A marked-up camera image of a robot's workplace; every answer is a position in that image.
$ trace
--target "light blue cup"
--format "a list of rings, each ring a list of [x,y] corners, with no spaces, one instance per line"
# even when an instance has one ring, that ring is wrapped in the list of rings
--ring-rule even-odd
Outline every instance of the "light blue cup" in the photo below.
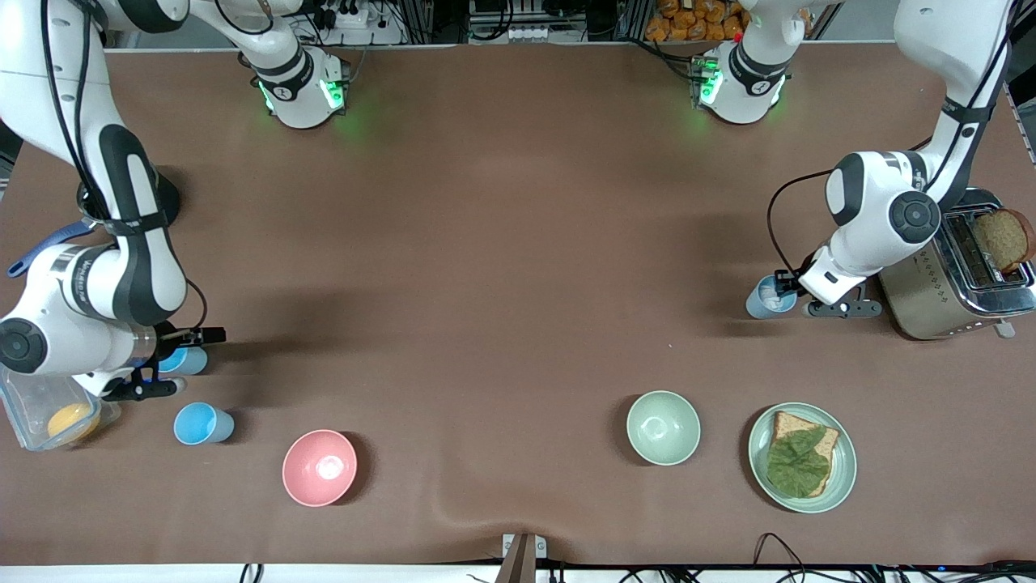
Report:
[[[748,299],[745,300],[745,310],[748,311],[748,314],[756,320],[777,318],[778,316],[794,309],[796,301],[799,299],[795,294],[788,294],[787,296],[780,298],[780,304],[776,309],[770,308],[762,301],[762,297],[759,295],[762,289],[772,290],[776,295],[777,279],[772,274],[768,274],[760,279],[755,285],[755,289],[752,289],[752,293],[749,294]]]
[[[207,403],[192,403],[173,421],[173,434],[183,445],[219,443],[232,433],[234,418]]]
[[[188,377],[201,373],[208,365],[208,355],[200,347],[179,348],[159,362],[159,373]]]

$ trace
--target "bowl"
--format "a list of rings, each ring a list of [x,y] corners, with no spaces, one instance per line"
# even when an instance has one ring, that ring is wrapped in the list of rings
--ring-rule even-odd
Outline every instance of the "bowl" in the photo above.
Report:
[[[341,498],[356,478],[356,450],[338,432],[310,432],[288,449],[281,478],[295,502],[326,506]]]
[[[669,391],[653,391],[640,396],[630,408],[626,435],[644,460],[658,466],[674,466],[697,449],[701,422],[686,399]]]

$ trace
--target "metal bracket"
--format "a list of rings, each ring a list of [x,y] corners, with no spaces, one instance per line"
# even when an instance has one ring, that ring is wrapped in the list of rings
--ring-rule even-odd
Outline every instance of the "metal bracket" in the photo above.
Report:
[[[535,534],[505,534],[503,549],[503,564],[495,583],[536,583],[536,559],[547,558],[547,542]]]
[[[846,299],[853,294],[853,290],[859,290],[859,296],[856,300]],[[881,302],[864,298],[866,293],[867,284],[861,283],[853,289],[850,289],[848,294],[845,294],[842,296],[841,300],[838,300],[830,307],[818,300],[813,300],[812,302],[806,304],[806,316],[812,318],[840,318],[842,320],[850,318],[874,318],[882,316],[883,311]]]

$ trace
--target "green led light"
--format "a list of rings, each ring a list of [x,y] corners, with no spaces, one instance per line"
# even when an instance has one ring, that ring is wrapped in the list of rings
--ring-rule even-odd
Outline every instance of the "green led light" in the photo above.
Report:
[[[332,109],[341,109],[345,104],[345,98],[342,95],[342,87],[338,83],[321,81],[320,89],[324,92],[324,97],[327,98],[327,106]]]
[[[780,99],[780,88],[784,86],[785,79],[787,78],[781,77],[780,81],[777,82],[777,86],[774,87],[774,97],[770,100],[770,107],[777,105],[777,101]]]
[[[701,87],[701,103],[706,105],[712,105],[716,100],[716,93],[719,92],[720,86],[723,84],[723,71],[717,70],[716,75],[712,79],[706,82]]]
[[[266,99],[266,109],[272,112],[274,101],[270,100],[269,93],[266,92],[266,87],[263,87],[262,81],[259,82],[259,90],[262,91],[262,96]]]

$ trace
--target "green bowl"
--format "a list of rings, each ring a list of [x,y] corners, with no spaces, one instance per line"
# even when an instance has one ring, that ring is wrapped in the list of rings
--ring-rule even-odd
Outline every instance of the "green bowl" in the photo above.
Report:
[[[630,408],[626,435],[644,460],[674,466],[697,449],[701,422],[686,399],[669,391],[653,391],[640,396]]]

